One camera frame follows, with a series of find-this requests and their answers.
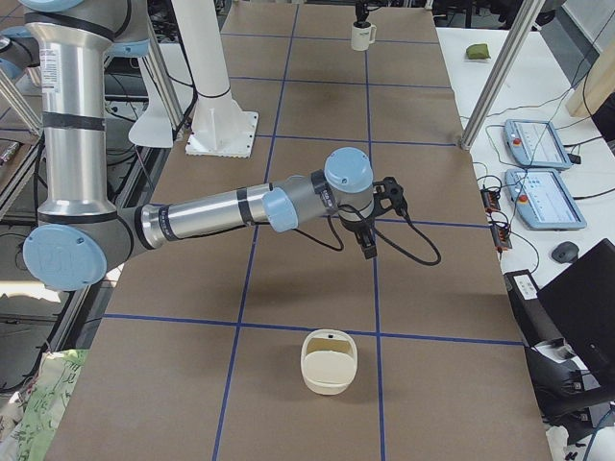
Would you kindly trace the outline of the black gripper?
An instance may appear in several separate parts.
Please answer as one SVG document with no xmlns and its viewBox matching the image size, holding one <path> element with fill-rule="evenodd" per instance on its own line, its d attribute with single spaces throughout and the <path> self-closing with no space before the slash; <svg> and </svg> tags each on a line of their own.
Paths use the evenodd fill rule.
<svg viewBox="0 0 615 461">
<path fill-rule="evenodd" d="M 346 217 L 339 214 L 342 226 L 351 231 L 356 239 L 363 255 L 366 259 L 372 259 L 376 256 L 376 243 L 372 231 L 372 221 L 369 218 L 353 215 Z"/>
</svg>

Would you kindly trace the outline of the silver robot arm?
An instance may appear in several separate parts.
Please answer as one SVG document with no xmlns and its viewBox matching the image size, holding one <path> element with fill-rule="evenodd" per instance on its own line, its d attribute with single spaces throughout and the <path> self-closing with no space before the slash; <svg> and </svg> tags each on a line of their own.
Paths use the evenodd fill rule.
<svg viewBox="0 0 615 461">
<path fill-rule="evenodd" d="M 356 148 L 341 148 L 307 176 L 241 187 L 175 205 L 118 209 L 107 193 L 104 60 L 146 56 L 154 44 L 142 1 L 27 1 L 37 41 L 47 198 L 23 246 L 30 273 L 74 291 L 134 255 L 187 238 L 267 224 L 294 230 L 338 215 L 366 257 L 372 235 L 373 171 Z"/>
</svg>

